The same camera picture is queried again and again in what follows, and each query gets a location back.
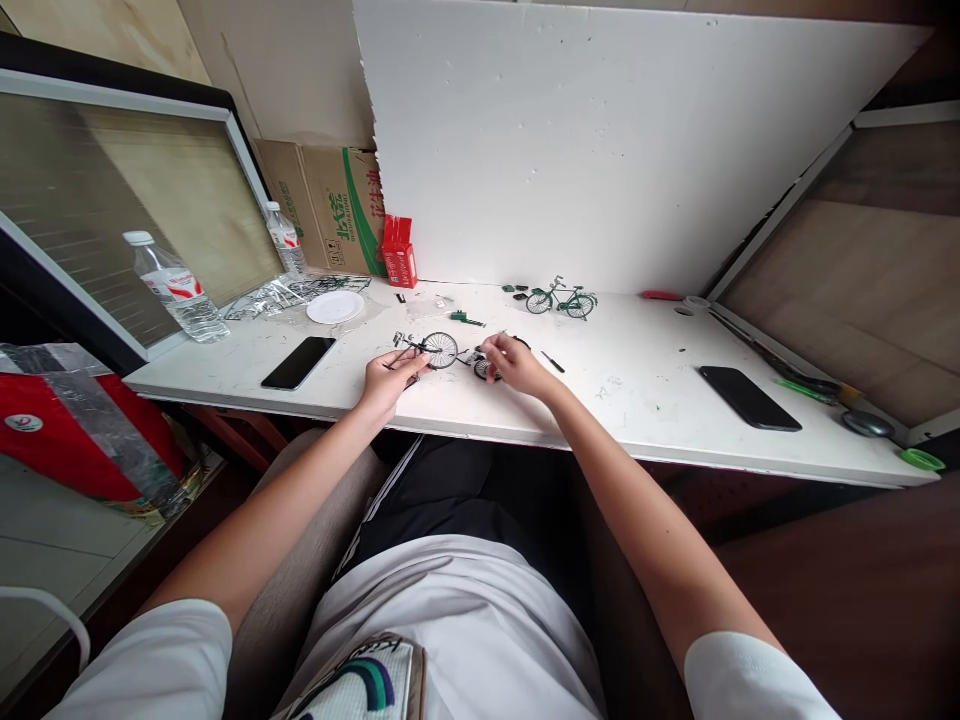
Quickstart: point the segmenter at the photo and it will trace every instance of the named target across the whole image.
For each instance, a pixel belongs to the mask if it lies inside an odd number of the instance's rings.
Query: red object
[[[186,457],[160,410],[116,375],[96,378],[176,478]],[[100,500],[137,500],[137,490],[39,376],[0,374],[0,452],[61,485]]]
[[[387,280],[394,287],[412,288],[417,284],[417,263],[410,244],[410,218],[387,215],[383,225],[383,262]]]
[[[663,290],[644,290],[643,298],[644,300],[673,300],[674,302],[681,302],[683,295],[668,293]]]

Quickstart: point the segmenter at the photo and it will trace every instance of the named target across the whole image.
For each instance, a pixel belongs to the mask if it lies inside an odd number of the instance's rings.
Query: screwdriver
[[[559,370],[560,372],[566,372],[566,370],[564,370],[562,367],[560,367],[560,364],[559,364],[556,360],[554,360],[552,357],[550,357],[550,356],[547,355],[545,352],[543,352],[543,350],[541,350],[540,352],[543,353],[543,356],[544,356],[547,360],[549,360],[549,361],[550,361],[550,364],[553,365],[557,370]]]

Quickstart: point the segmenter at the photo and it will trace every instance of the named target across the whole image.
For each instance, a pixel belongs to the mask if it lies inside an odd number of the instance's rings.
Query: red box
[[[394,287],[412,288],[417,284],[417,263],[410,244],[410,218],[387,215],[383,226],[383,261],[387,280]]]

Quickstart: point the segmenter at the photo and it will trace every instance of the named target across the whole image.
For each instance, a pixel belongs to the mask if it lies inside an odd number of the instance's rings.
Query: green model bicycle
[[[549,292],[541,290],[540,288],[534,288],[531,290],[533,294],[527,298],[527,310],[532,312],[534,315],[545,313],[547,310],[553,307],[553,300],[556,298],[558,312],[563,312],[566,310],[567,315],[570,317],[583,318],[583,320],[586,321],[587,315],[589,315],[593,311],[593,308],[597,306],[597,296],[593,293],[580,292],[583,290],[583,285],[574,285],[573,290],[558,291],[558,287],[567,287],[560,282],[561,280],[563,280],[563,275],[557,275],[553,279],[553,282],[550,283]],[[570,293],[570,297],[564,302],[560,302],[560,298],[557,296],[558,292],[568,292]]]

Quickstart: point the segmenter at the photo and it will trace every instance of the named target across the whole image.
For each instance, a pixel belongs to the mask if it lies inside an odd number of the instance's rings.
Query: smartphone
[[[753,427],[783,432],[802,429],[800,423],[739,370],[704,365],[698,372],[737,415]]]
[[[260,386],[296,390],[335,342],[333,338],[307,338],[263,379]]]

